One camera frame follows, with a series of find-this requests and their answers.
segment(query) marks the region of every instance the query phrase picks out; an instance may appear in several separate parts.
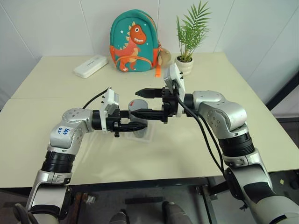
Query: silver robot arm segment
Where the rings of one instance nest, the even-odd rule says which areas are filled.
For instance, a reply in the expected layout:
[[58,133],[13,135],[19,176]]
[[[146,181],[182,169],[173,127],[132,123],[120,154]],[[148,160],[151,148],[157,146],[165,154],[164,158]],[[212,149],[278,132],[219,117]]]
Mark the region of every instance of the silver robot arm segment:
[[258,224],[297,224],[299,206],[272,190],[269,174],[254,148],[246,125],[246,112],[214,91],[195,91],[194,109],[219,140],[229,167],[224,176],[236,199],[243,200]]
[[74,108],[67,110],[59,124],[50,133],[46,159],[37,172],[26,209],[38,223],[58,223],[68,212],[71,188],[66,186],[72,176],[72,164],[85,133],[102,130],[104,133],[138,131],[146,124],[129,122],[122,124],[121,118],[129,118],[128,111],[120,111],[119,96],[107,89],[102,96],[99,110]]
[[249,134],[244,108],[215,91],[185,94],[184,78],[176,64],[165,70],[164,80],[166,87],[162,89],[146,88],[136,92],[136,95],[144,98],[162,98],[162,110],[143,109],[131,113],[136,117],[164,123],[167,123],[167,117],[178,116],[183,112],[191,116],[179,110],[179,95],[181,101],[184,99],[185,107],[201,116],[211,127],[222,149],[222,158],[228,166],[224,177],[230,192],[236,199],[244,201],[256,222],[299,223],[299,206],[286,197],[277,196],[272,190],[269,174]]

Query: dinosaur print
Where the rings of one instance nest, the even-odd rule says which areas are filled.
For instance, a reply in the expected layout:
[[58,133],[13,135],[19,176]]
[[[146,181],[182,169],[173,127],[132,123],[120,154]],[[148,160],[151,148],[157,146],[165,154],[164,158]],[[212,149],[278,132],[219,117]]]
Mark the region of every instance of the dinosaur print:
[[[126,36],[126,39],[128,43],[125,43],[125,46],[123,46],[120,49],[114,48],[114,53],[118,56],[138,56],[138,53],[141,51],[140,48],[137,46],[139,44],[144,44],[146,41],[146,35],[142,31],[141,26],[136,25],[135,22],[132,23],[132,26],[128,27],[129,31],[127,32],[128,36]],[[121,71],[128,71],[128,68],[126,67],[127,63],[130,63],[130,69],[136,70],[134,68],[136,64],[137,59],[133,57],[125,57],[120,59],[120,70]]]

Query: teal backpack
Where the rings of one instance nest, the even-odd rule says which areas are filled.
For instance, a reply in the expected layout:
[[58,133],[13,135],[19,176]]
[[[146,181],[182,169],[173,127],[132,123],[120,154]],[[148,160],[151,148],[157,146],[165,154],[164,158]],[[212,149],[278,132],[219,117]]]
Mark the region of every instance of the teal backpack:
[[156,67],[160,50],[156,25],[146,12],[133,9],[114,20],[110,54],[120,71],[147,71]]

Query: table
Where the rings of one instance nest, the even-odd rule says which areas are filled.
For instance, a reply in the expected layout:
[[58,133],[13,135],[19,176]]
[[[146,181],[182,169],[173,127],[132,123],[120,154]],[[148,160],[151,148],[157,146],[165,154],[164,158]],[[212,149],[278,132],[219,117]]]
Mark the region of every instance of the table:
[[[0,113],[0,188],[32,186],[44,161],[50,132],[64,111],[82,107],[109,86],[120,95],[120,108],[125,110],[130,100],[140,98],[135,96],[137,90],[164,86],[154,70],[122,73],[114,68],[111,58],[91,77],[76,76],[72,70],[88,58],[43,57],[5,104]],[[299,168],[298,148],[225,54],[194,54],[194,60],[192,74],[185,78],[186,92],[214,90],[243,105],[254,145],[267,170]],[[161,99],[147,101],[149,108],[161,107]],[[100,99],[88,108],[99,106]],[[102,131],[86,134],[74,162],[71,184],[221,175],[197,123],[185,115],[169,118],[167,125],[155,122],[151,143],[123,135],[114,138],[113,133]]]

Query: black cable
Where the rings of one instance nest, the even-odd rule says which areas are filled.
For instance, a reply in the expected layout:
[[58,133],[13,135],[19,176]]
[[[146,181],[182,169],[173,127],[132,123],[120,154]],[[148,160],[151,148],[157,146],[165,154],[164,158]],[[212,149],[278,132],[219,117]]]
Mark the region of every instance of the black cable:
[[218,152],[218,155],[219,155],[220,164],[221,164],[221,170],[222,170],[222,172],[224,172],[223,158],[222,158],[222,155],[221,155],[221,151],[220,151],[219,145],[218,145],[218,143],[217,143],[217,141],[216,141],[216,139],[215,139],[215,137],[214,137],[214,135],[213,135],[213,133],[212,133],[212,131],[210,129],[210,126],[208,125],[208,123],[206,122],[205,118],[201,114],[197,113],[196,115],[198,115],[200,117],[200,119],[204,122],[207,130],[209,131],[209,134],[210,134],[210,136],[211,136],[211,138],[212,138],[212,140],[213,140],[213,142],[214,142],[214,144],[216,146],[216,149],[217,149],[217,152]]
[[33,214],[31,212],[28,212],[28,217],[32,224],[38,224],[37,219],[33,216]]
[[101,95],[103,95],[105,92],[107,92],[107,90],[109,89],[105,89],[103,92],[100,92],[98,95],[94,96],[93,98],[91,98],[82,108],[85,109],[92,101],[94,101],[96,98],[100,97]]
[[209,151],[209,153],[210,153],[212,159],[214,160],[215,164],[217,165],[217,167],[219,168],[219,170],[223,173],[223,171],[222,171],[222,169],[221,169],[221,166],[219,165],[218,161],[216,160],[216,158],[215,158],[215,156],[214,156],[214,154],[213,154],[213,152],[212,152],[212,150],[211,150],[210,144],[209,144],[208,139],[207,139],[207,136],[206,136],[205,129],[204,129],[202,123],[200,122],[199,118],[196,116],[195,113],[193,113],[192,110],[190,110],[190,109],[189,109],[189,108],[188,108],[188,107],[181,101],[181,99],[179,98],[178,93],[175,94],[175,96],[176,96],[176,99],[178,100],[178,103],[183,107],[183,109],[184,109],[186,112],[188,112],[188,113],[189,113],[189,114],[190,114],[190,115],[197,121],[197,123],[198,123],[198,125],[199,125],[199,127],[200,127],[200,129],[201,129],[201,132],[202,132],[202,134],[203,134],[203,136],[204,136],[204,139],[205,139],[205,142],[206,142],[207,149],[208,149],[208,151]]
[[21,224],[30,223],[26,209],[19,203],[14,205],[14,216]]

